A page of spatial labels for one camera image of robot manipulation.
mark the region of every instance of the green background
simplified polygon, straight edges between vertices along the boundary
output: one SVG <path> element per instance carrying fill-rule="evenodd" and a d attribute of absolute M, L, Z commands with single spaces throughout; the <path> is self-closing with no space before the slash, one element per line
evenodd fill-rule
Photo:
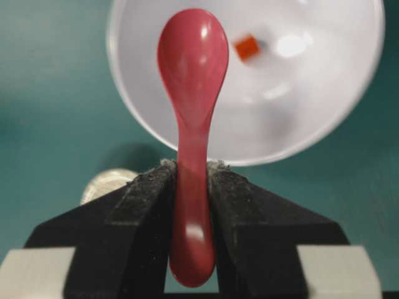
<path fill-rule="evenodd" d="M 77 206 L 98 172 L 143 171 L 176 156 L 135 121 L 113 84 L 109 7 L 109 0 L 0 0 L 0 261 L 35 225 Z M 385 1 L 385 9 L 382 60 L 348 119 L 294 157 L 234 170 L 337 220 L 366 247 L 383 289 L 398 290 L 399 1 Z M 166 291 L 184 290 L 168 274 Z M 216 290 L 213 276 L 192 292 Z"/>

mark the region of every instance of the orange cube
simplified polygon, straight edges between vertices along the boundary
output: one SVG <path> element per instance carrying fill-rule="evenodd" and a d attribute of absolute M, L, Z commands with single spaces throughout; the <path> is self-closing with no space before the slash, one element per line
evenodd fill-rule
<path fill-rule="evenodd" d="M 245 61 L 246 59 L 260 52 L 260 48 L 256 42 L 256 39 L 251 35 L 248 35 L 244 39 L 235 42 L 234 47 L 236 48 L 238 56 L 242 61 Z"/>

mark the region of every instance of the white bowl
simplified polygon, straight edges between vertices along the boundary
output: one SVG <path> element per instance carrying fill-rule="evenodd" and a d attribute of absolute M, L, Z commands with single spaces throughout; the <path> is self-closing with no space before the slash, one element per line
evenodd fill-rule
<path fill-rule="evenodd" d="M 107 33 L 113 78 L 130 112 L 176 149 L 177 125 L 156 64 L 163 26 L 203 8 L 230 41 L 208 157 L 232 165 L 277 161 L 313 145 L 354 108 L 383 45 L 381 0 L 116 0 Z M 265 44 L 242 63 L 231 43 L 251 33 Z"/>

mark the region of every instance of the bowl rim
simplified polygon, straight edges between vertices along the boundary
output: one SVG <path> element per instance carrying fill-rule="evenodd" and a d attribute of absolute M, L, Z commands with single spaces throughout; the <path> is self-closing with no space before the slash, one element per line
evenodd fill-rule
<path fill-rule="evenodd" d="M 353 101 L 348 105 L 348 107 L 340 114 L 334 116 L 329 122 L 327 122 L 324 126 L 321 126 L 316 132 L 309 135 L 307 138 L 304 138 L 302 141 L 293 144 L 292 146 L 286 148 L 284 151 L 280 151 L 278 154 L 274 155 L 267 155 L 267 156 L 259 156 L 250 159 L 240 159 L 240 160 L 224 160 L 224 162 L 231 166 L 254 166 L 260 164 L 267 164 L 276 162 L 291 156 L 294 156 L 301 151 L 310 148 L 311 146 L 318 143 L 321 139 L 328 136 L 331 132 L 333 132 L 353 111 L 356 105 L 364 96 L 368 86 L 370 85 L 371 81 L 373 80 L 375 73 L 377 71 L 381 56 L 382 50 L 385 40 L 385 7 L 383 0 L 372 0 L 374 3 L 374 13 L 376 20 L 378 22 L 377 31 L 378 31 L 378 40 L 377 46 L 375 48 L 375 52 L 373 54 L 374 59 L 369 68 L 367 78 L 364 80 L 363 84 L 357 91 L 357 94 L 354 96 Z M 108 23 L 107 23 L 107 30 L 105 33 L 105 43 L 107 49 L 107 57 L 110 66 L 111 75 L 113 77 L 113 81 L 119 91 L 119 94 L 124 102 L 125 106 L 128 108 L 129 112 L 135 117 L 137 122 L 141 124 L 144 129 L 147 130 L 151 135 L 153 135 L 156 139 L 161 141 L 164 145 L 172 148 L 173 150 L 177 151 L 177 146 L 173 143 L 166 140 L 160 134 L 158 134 L 139 114 L 133 102 L 130 101 L 128 92 L 124 84 L 122 83 L 122 75 L 118 63 L 118 32 L 120 28 L 120 23 L 117 20 L 120 20 L 119 17 L 122 12 L 123 8 L 126 5 L 127 0 L 113 0 L 110 8 L 110 14 L 108 16 Z"/>

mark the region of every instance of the plastic spoon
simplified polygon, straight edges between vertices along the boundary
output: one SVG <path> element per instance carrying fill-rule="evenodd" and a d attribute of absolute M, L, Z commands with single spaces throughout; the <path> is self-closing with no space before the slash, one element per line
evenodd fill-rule
<path fill-rule="evenodd" d="M 166 23 L 158 44 L 158 67 L 179 129 L 170 268 L 187 287 L 202 285 L 214 268 L 206 149 L 228 57 L 223 28 L 202 9 L 175 14 Z"/>

